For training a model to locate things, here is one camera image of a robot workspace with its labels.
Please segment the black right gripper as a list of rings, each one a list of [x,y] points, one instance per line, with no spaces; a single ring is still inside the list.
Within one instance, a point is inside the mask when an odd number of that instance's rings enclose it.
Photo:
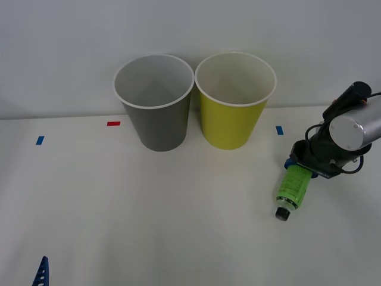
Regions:
[[[303,139],[294,143],[289,158],[285,161],[284,167],[297,165],[312,172],[311,178],[321,176],[326,179],[340,175],[337,167],[332,167],[330,158],[319,150],[313,150],[312,145]]]

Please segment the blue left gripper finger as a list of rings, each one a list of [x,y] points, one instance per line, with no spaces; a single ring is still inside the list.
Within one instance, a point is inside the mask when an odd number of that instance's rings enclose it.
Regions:
[[[49,260],[43,256],[32,286],[49,286]]]

